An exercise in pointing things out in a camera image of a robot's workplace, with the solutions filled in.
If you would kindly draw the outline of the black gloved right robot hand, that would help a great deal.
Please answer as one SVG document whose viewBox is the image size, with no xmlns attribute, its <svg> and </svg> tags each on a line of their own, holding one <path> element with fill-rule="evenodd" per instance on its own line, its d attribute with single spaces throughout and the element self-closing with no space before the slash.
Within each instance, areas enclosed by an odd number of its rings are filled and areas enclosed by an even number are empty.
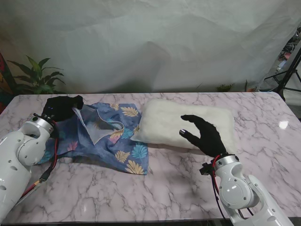
<svg viewBox="0 0 301 226">
<path fill-rule="evenodd" d="M 182 115 L 181 119 L 194 123 L 200 132 L 200 137 L 197 137 L 190 132 L 181 129 L 179 134 L 183 138 L 187 139 L 207 156 L 215 158 L 220 154 L 226 154 L 227 151 L 222 142 L 220 133 L 213 124 L 195 115 Z"/>
</svg>

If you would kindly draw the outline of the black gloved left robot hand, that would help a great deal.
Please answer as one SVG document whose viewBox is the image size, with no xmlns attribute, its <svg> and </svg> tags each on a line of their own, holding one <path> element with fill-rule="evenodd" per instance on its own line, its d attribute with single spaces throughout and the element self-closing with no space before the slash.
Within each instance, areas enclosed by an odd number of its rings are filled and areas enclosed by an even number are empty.
<svg viewBox="0 0 301 226">
<path fill-rule="evenodd" d="M 80 95 L 48 98 L 42 115 L 48 116 L 55 122 L 60 122 L 71 118 L 75 114 L 73 108 L 81 110 L 83 105 L 83 97 Z"/>
</svg>

